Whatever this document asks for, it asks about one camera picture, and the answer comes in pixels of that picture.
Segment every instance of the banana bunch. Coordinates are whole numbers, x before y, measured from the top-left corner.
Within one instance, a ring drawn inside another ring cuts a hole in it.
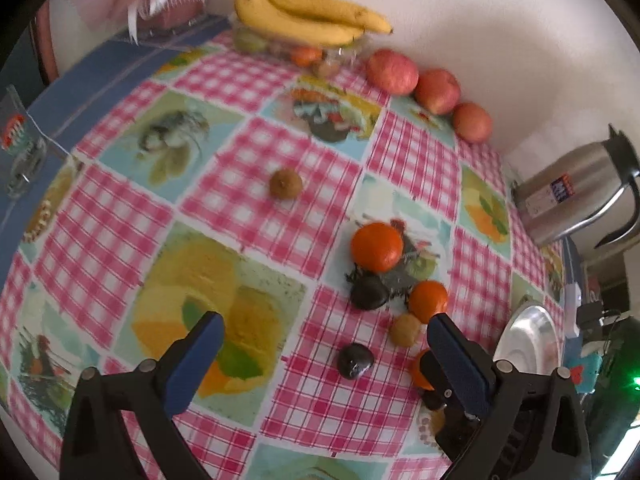
[[[384,16],[344,0],[236,0],[241,22],[266,36],[341,46],[365,30],[391,33]]]

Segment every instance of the pink checkered tablecloth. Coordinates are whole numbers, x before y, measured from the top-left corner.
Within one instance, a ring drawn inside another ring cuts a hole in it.
[[[223,315],[253,364],[215,364],[174,418],[212,478],[314,478],[326,460],[361,480],[440,478],[450,462],[418,437],[421,391],[408,373],[425,339],[398,348],[396,306],[350,305],[356,220],[402,219],[434,254],[449,315],[489,352],[524,294],[563,342],[561,244],[532,243],[489,145],[420,127],[361,68],[320,84],[237,53],[229,32],[211,43],[179,73],[140,82],[76,146],[78,173],[54,181],[54,214],[21,244],[0,295],[0,400],[57,467],[68,405],[33,382],[44,373],[34,349],[72,391],[86,366],[113,374],[157,358],[186,334],[196,302]],[[336,102],[339,112],[322,108]],[[270,196],[279,168],[302,178],[295,200]],[[356,381],[335,367],[351,342],[375,357]],[[148,477],[163,478],[135,418],[124,420]]]

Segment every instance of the glass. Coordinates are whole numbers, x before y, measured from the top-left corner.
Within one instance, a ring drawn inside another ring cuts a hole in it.
[[[22,196],[47,155],[47,142],[24,108],[13,85],[0,101],[0,180],[11,199]]]

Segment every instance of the tangerine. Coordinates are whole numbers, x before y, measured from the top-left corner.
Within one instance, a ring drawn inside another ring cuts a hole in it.
[[[449,295],[443,284],[431,280],[420,282],[409,294],[409,312],[427,324],[432,316],[447,311],[447,301]]]
[[[400,258],[404,242],[391,225],[383,222],[367,224],[356,231],[351,239],[353,261],[369,272],[387,272]]]
[[[422,388],[423,390],[429,390],[430,392],[432,392],[433,386],[431,386],[431,383],[420,371],[420,359],[422,359],[422,356],[425,355],[428,351],[430,350],[427,348],[416,356],[416,358],[409,365],[409,373],[411,374],[411,378],[414,380],[414,384],[418,386],[418,388]]]
[[[300,68],[308,68],[322,59],[322,49],[316,46],[296,46],[291,49],[291,61]]]

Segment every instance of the blue gripper pad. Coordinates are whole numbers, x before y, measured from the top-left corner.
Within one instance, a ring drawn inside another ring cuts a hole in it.
[[[480,419],[485,418],[491,409],[489,385],[440,316],[431,318],[427,341],[464,410]]]
[[[196,394],[204,375],[215,360],[225,336],[225,324],[217,313],[207,315],[206,322],[200,320],[183,339],[189,341],[197,330],[199,335],[190,341],[180,362],[169,375],[164,386],[164,412],[174,416],[184,412]]]

